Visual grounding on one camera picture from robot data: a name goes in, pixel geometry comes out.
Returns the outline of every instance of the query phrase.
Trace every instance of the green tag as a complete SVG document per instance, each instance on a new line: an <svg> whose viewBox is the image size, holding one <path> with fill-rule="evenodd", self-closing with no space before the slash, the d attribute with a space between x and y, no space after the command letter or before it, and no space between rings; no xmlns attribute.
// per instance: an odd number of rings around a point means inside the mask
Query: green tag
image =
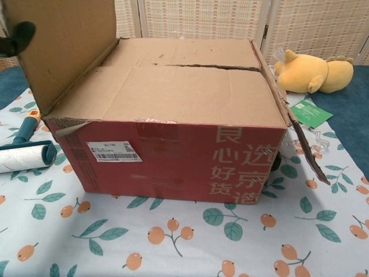
<svg viewBox="0 0 369 277"><path fill-rule="evenodd" d="M318 108L304 100L292 106L291 110L299 122L312 128L318 127L320 124L333 116L333 114L322 110L321 108Z"/></svg>

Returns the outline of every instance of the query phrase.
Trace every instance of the tablecloth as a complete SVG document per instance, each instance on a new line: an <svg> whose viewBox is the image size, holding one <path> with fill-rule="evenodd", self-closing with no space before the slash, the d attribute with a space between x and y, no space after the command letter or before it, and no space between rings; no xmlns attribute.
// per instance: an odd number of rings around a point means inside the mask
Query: tablecloth
<svg viewBox="0 0 369 277"><path fill-rule="evenodd" d="M33 108L26 90L0 111L0 144ZM49 169L0 175L0 276L366 276L369 183L329 125L319 129L330 147L314 152L332 184L298 143L282 146L257 205L85 193L57 145ZM41 123L32 140L45 139Z"/></svg>

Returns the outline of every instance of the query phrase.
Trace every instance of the cardboard box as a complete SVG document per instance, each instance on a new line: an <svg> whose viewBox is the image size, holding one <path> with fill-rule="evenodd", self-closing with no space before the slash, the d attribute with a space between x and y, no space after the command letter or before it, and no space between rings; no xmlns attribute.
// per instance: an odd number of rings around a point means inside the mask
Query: cardboard box
<svg viewBox="0 0 369 277"><path fill-rule="evenodd" d="M256 203L291 124L327 182L253 42L117 41L113 1L4 2L37 26L21 64L87 192Z"/></svg>

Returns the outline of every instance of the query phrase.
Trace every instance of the yellow plush toy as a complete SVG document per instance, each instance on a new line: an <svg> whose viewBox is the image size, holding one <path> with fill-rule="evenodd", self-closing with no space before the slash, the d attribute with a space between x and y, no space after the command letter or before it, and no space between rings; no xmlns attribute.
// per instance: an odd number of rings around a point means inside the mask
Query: yellow plush toy
<svg viewBox="0 0 369 277"><path fill-rule="evenodd" d="M353 75L353 59L339 56L326 61L287 50L274 65L277 83L286 91L332 93L346 87Z"/></svg>

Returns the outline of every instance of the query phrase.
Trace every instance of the lint roller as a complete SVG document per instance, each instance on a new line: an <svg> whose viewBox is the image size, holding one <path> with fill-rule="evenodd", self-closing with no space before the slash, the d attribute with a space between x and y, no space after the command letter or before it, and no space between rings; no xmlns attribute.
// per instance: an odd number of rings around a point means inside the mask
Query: lint roller
<svg viewBox="0 0 369 277"><path fill-rule="evenodd" d="M0 173L50 166L57 150L51 140L31 142L40 122L40 112L32 110L23 120L12 144L0 147Z"/></svg>

